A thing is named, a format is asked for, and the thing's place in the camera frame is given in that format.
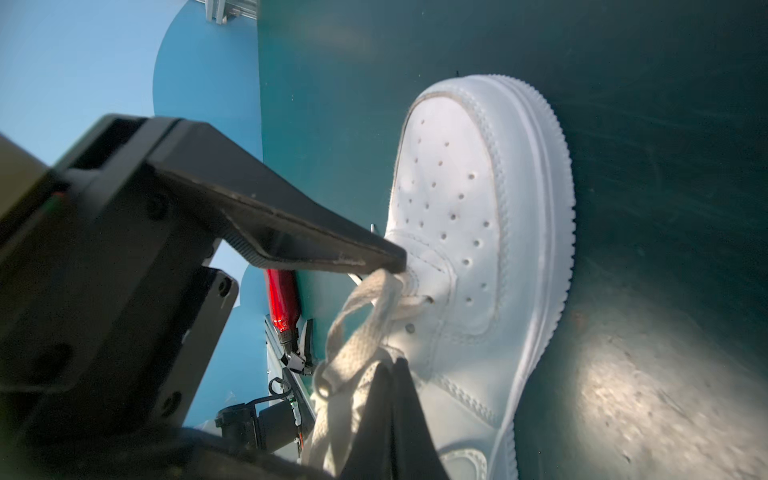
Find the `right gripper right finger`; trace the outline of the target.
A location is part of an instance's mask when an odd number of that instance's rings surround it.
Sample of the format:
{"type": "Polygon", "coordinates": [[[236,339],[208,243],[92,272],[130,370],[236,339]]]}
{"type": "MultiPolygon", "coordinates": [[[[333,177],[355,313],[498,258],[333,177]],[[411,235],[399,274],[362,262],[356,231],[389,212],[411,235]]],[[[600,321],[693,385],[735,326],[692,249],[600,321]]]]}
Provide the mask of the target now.
{"type": "Polygon", "coordinates": [[[392,478],[448,480],[435,450],[408,362],[404,358],[398,359],[392,374],[392,478]]]}

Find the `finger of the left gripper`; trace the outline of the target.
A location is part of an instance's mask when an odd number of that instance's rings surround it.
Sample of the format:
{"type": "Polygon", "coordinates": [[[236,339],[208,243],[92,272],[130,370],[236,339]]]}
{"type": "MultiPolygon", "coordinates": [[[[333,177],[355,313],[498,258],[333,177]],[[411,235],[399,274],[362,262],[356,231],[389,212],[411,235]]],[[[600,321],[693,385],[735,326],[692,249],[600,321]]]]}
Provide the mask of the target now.
{"type": "Polygon", "coordinates": [[[406,269],[403,248],[317,204],[207,123],[179,121],[147,162],[181,205],[255,267],[406,269]]]}

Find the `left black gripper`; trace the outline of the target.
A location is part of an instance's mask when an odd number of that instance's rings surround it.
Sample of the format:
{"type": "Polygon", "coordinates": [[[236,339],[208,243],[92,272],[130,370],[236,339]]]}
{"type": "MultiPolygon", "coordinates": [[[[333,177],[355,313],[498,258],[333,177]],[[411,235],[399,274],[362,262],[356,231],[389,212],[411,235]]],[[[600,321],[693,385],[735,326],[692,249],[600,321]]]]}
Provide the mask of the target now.
{"type": "Polygon", "coordinates": [[[1,223],[1,475],[146,468],[183,422],[236,281],[173,179],[211,126],[100,120],[1,223]]]}

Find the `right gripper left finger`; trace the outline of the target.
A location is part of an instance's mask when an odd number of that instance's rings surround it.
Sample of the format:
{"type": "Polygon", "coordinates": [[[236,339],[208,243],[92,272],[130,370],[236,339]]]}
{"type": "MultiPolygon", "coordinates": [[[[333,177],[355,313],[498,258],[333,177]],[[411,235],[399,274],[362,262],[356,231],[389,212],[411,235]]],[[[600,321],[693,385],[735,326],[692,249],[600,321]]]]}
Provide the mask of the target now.
{"type": "Polygon", "coordinates": [[[339,479],[391,478],[392,375],[379,365],[346,464],[339,479]]]}

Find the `white shoelace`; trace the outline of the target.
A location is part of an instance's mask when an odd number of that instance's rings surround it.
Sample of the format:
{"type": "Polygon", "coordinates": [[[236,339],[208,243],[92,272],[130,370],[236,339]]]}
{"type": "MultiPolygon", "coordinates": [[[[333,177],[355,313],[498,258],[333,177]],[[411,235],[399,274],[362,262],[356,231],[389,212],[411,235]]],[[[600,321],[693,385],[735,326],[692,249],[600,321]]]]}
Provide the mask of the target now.
{"type": "Polygon", "coordinates": [[[376,368],[393,363],[383,345],[392,324],[434,303],[407,295],[403,278],[379,269],[357,284],[329,328],[325,359],[312,379],[315,424],[301,462],[337,475],[343,469],[370,396],[376,368]]]}

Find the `white sneaker shoe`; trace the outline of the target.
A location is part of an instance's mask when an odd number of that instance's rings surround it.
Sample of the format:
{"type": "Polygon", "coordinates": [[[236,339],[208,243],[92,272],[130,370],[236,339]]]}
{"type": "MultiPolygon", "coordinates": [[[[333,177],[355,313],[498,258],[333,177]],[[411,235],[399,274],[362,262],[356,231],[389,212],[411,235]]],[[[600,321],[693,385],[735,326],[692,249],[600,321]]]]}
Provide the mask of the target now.
{"type": "Polygon", "coordinates": [[[383,341],[404,358],[453,479],[519,475],[514,416],[563,314],[575,253],[568,146],[551,106],[504,75],[438,82],[410,107],[384,237],[434,303],[383,341]]]}

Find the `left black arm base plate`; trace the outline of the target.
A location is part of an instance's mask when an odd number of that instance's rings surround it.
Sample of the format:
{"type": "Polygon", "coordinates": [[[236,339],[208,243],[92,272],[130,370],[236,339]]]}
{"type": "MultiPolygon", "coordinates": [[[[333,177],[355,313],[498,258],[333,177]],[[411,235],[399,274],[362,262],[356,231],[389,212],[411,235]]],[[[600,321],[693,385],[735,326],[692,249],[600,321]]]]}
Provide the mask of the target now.
{"type": "Polygon", "coordinates": [[[298,454],[314,426],[314,417],[299,384],[291,375],[274,377],[269,394],[220,410],[215,426],[238,447],[276,453],[293,444],[298,454]]]}

